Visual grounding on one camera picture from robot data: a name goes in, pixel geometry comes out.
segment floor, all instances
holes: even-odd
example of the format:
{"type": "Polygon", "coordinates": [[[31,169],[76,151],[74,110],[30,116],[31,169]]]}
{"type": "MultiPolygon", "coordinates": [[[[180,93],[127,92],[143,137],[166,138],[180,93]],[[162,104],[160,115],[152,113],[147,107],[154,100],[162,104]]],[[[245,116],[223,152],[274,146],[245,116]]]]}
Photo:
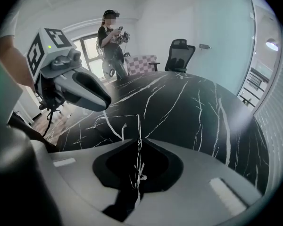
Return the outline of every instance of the floor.
{"type": "MultiPolygon", "coordinates": [[[[72,104],[64,103],[63,106],[60,106],[58,110],[61,111],[55,112],[52,116],[52,121],[49,130],[45,135],[45,139],[52,144],[56,145],[58,141],[58,137],[60,132],[65,126],[66,121],[69,119],[71,113],[77,108],[77,106],[72,104]]],[[[48,115],[48,111],[45,111],[41,116],[39,116],[33,123],[32,128],[38,131],[41,135],[44,134],[49,120],[47,120],[46,116],[48,115]]]]}

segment black marble table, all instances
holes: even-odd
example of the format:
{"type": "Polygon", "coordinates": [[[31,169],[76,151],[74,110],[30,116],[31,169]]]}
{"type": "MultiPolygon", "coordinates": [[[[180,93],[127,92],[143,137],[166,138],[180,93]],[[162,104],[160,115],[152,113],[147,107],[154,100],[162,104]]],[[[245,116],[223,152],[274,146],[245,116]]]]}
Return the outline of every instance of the black marble table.
{"type": "Polygon", "coordinates": [[[107,85],[109,108],[72,113],[57,146],[80,150],[141,137],[211,155],[265,192],[269,158],[266,142],[248,108],[225,88],[185,73],[138,74],[107,85]]]}

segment hand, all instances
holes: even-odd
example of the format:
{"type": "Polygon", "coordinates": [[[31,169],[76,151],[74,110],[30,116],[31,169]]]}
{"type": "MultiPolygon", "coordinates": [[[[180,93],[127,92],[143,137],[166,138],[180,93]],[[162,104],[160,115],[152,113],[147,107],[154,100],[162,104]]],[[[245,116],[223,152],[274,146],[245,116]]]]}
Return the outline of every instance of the hand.
{"type": "Polygon", "coordinates": [[[122,31],[120,31],[119,29],[115,29],[111,33],[112,33],[112,35],[118,36],[118,35],[120,35],[121,32],[122,31]]]}

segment human arm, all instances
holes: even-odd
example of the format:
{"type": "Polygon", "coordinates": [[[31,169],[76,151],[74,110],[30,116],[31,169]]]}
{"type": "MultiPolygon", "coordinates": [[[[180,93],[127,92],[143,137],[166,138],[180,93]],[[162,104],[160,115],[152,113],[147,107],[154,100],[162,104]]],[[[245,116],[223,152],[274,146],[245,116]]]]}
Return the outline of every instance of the human arm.
{"type": "Polygon", "coordinates": [[[26,59],[14,47],[13,35],[0,38],[0,61],[17,83],[29,86],[34,91],[33,79],[29,72],[26,59]]]}

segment black mesh office chair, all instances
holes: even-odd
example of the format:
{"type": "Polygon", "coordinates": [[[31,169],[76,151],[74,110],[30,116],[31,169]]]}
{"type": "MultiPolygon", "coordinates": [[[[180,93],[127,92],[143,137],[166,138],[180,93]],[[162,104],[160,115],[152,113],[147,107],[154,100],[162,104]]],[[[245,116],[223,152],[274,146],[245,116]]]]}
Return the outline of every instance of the black mesh office chair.
{"type": "Polygon", "coordinates": [[[187,40],[176,39],[172,42],[165,71],[185,73],[187,65],[195,52],[195,46],[187,45],[187,40]]]}

